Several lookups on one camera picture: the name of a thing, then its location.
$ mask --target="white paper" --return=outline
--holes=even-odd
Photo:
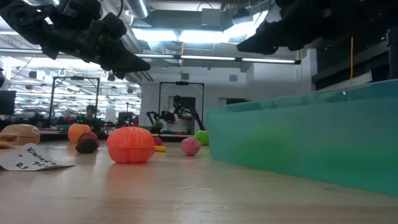
[[[29,143],[12,150],[12,152],[0,155],[0,166],[6,170],[36,171],[74,166],[74,164],[56,161],[44,149],[36,144]]]

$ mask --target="translucent container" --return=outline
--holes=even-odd
[[[398,81],[206,111],[219,161],[398,195]]]

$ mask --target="black frame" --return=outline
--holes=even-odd
[[[159,83],[159,103],[158,103],[158,110],[157,114],[160,114],[160,97],[162,96],[162,85],[163,84],[178,84],[179,82],[160,82]],[[205,102],[205,84],[204,83],[190,83],[190,82],[184,82],[185,85],[201,85],[202,87],[202,92],[201,92],[201,121],[203,122],[203,106]]]
[[[62,81],[59,84],[55,84],[55,81],[57,79],[62,79]],[[88,79],[88,80],[97,80],[97,94],[96,94],[96,98],[95,98],[95,113],[94,113],[94,118],[97,118],[97,111],[98,111],[98,95],[100,93],[100,78],[86,78],[86,77],[53,77],[52,78],[52,89],[51,89],[51,102],[50,102],[50,114],[49,114],[49,119],[52,119],[53,116],[53,103],[54,103],[54,91],[55,88],[62,84],[62,82],[66,79],[70,79],[70,80],[84,80],[84,79]]]

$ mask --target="monitor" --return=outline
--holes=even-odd
[[[0,115],[14,115],[17,91],[0,91]]]

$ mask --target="table surface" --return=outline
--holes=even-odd
[[[40,146],[76,166],[0,170],[1,223],[398,223],[398,197],[214,161],[208,147],[187,157],[166,143],[134,165],[115,164],[104,142],[96,154]]]

